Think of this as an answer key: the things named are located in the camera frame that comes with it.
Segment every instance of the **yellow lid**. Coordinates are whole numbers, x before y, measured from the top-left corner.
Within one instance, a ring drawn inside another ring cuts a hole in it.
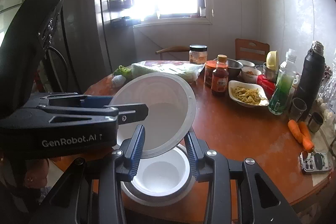
[[[226,63],[226,60],[227,60],[227,56],[226,55],[223,55],[223,54],[217,55],[217,61],[218,62]]]
[[[279,69],[278,51],[271,51],[267,54],[266,67],[268,69],[278,71]]]

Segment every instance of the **red-brown tabletop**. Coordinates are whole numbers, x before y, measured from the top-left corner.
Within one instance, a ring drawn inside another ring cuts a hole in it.
[[[86,94],[113,95],[111,76],[91,86]],[[204,86],[200,76],[191,85],[197,109],[193,128],[197,138],[207,142],[210,149],[222,153],[228,159],[240,160],[252,157],[273,180],[291,204],[302,201],[321,190],[328,178],[313,186],[311,175],[303,175],[299,154],[302,146],[293,138],[284,115],[275,116],[267,107],[246,108],[229,98],[217,98]],[[87,160],[100,158],[111,149],[93,151],[81,155]],[[63,157],[56,162],[65,170],[78,157]],[[208,183],[195,183],[190,193],[181,201],[166,207],[147,207],[134,202],[123,194],[126,208],[152,217],[180,222],[202,222],[206,207]],[[231,181],[232,219],[237,219],[236,184]]]

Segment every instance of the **person's hand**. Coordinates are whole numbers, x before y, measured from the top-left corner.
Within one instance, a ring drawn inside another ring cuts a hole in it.
[[[47,185],[49,164],[47,160],[37,160],[26,172],[24,186],[27,188],[40,189]]]

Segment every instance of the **window sill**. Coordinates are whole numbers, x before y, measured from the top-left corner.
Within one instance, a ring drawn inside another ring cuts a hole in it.
[[[151,25],[162,25],[162,24],[208,24],[212,23],[204,17],[198,18],[162,18],[162,19],[154,19],[154,20],[145,20],[142,21],[141,24],[135,25],[134,28],[151,26]]]

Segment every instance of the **black thermos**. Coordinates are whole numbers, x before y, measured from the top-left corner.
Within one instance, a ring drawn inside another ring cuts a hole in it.
[[[307,110],[301,116],[301,120],[303,121],[308,116],[311,106],[316,99],[324,71],[323,45],[319,41],[313,41],[311,49],[304,59],[300,83],[293,96],[293,98],[299,97],[307,105]]]

